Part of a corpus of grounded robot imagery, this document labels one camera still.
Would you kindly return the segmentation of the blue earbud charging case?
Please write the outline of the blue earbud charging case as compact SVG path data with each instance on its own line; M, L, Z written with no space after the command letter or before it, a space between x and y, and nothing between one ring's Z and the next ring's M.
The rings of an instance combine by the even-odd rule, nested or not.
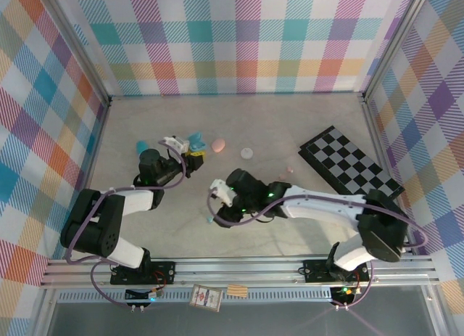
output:
M197 131L196 133L191 134L188 137L189 150L191 152L200 152L204 151L207 148L206 143L203 140L202 133Z

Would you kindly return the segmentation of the striped wooden block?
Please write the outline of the striped wooden block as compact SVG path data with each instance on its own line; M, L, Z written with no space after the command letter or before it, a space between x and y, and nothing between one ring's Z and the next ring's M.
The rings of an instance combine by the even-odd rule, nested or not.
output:
M227 296L233 296L237 298L247 298L248 287L240 284L229 284L226 289Z

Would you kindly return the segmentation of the playing card box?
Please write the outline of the playing card box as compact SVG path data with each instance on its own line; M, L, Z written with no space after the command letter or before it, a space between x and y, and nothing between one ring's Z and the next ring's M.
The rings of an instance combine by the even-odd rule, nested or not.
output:
M195 284L193 286L189 305L208 311L218 312L223 299L223 291L218 288Z

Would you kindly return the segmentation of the black grey chessboard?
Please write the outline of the black grey chessboard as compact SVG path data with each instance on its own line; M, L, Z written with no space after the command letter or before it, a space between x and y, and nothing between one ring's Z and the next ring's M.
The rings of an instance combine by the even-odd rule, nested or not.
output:
M301 145L299 155L339 194L377 189L394 200L405 190L334 126Z

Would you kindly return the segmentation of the aluminium mounting rail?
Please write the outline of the aluminium mounting rail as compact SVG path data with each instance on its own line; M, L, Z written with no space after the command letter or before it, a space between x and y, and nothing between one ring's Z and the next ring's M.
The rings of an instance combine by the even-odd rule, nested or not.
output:
M341 282L306 283L298 273L302 261L317 260L318 256L241 257L241 258L174 258L175 278L171 287L246 287L341 286ZM48 263L41 280L42 288L91 287L91 267L94 261L69 265L66 261ZM371 261L367 265L374 286L413 286L438 284L439 277L428 256L405 255L396 263Z

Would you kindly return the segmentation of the aluminium side rail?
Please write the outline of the aluminium side rail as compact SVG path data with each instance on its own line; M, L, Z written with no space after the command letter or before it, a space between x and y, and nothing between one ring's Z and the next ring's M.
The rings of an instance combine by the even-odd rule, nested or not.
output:
M80 195L80 192L83 191L85 188L90 187L91 181L93 178L94 174L94 169L96 165L96 161L98 158L99 154L99 148L102 142L102 137L104 134L104 130L107 124L107 120L109 117L109 111L111 108L112 104L109 103L102 111L102 116L100 120L99 126L97 126L94 129L94 143L92 145L92 150L90 157L86 159L86 166L88 167L86 172L84 173L84 179L79 182L79 186L81 186L80 190L75 193L75 195L72 198L72 202L70 203L70 210L74 208L74 205L77 202L78 196ZM83 258L77 257L76 261L72 261L72 253L73 250L70 248L67 248L66 251L64 252L63 258L70 264L80 264L81 262L87 261L87 260L93 260L93 256L84 256Z
M373 119L371 115L369 106L363 100L361 100L360 105L362 108L363 115L365 116L365 121L366 121L368 130L369 130L370 138L373 142L376 158L378 160L377 164L387 173L387 176L392 178L392 176L390 175L391 170L389 167L389 163L386 159L386 154L383 150L381 140L380 140L380 135L379 135L378 129L376 128L375 120ZM389 196L389 198L392 200L392 202L394 202L397 208L403 211L399 203L399 199L397 199L399 195L400 193L397 192L396 194ZM405 237L405 243L407 245L411 244L409 235L410 235L410 231L408 229L406 233L406 237ZM412 255L417 254L417 250L414 248L410 248L410 247L405 247L403 251L405 253L411 253Z

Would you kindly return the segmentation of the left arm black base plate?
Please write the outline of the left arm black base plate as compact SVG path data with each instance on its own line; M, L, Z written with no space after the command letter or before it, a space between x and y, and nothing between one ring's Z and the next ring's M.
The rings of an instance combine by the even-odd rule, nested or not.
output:
M111 285L164 285L173 284L175 278L174 261L150 261L138 269L116 266L112 269Z

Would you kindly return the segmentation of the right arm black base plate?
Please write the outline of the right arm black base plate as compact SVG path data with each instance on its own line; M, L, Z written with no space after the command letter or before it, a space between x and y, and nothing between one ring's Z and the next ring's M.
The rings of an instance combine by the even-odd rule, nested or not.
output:
M365 263L354 271L346 271L327 260L305 260L298 268L298 273L304 277L306 283L316 282L368 282L370 274Z

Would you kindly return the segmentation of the aluminium corner post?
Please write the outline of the aluminium corner post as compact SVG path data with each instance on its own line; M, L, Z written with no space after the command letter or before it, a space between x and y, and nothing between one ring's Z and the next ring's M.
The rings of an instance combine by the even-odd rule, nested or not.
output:
M82 67L83 72L87 75L90 84L96 90L99 98L105 103L106 107L112 104L112 98L104 87L103 81L97 73L94 64L86 54L83 44L78 38L78 34L72 23L68 20L67 15L60 6L59 0L41 0L48 13L51 15L52 20L57 25L59 32L62 34L63 39L69 46L70 51L75 56L79 65Z
M387 68L408 35L426 0L392 0L381 22L373 47L363 66L363 77L355 89L364 103L369 103L384 78Z

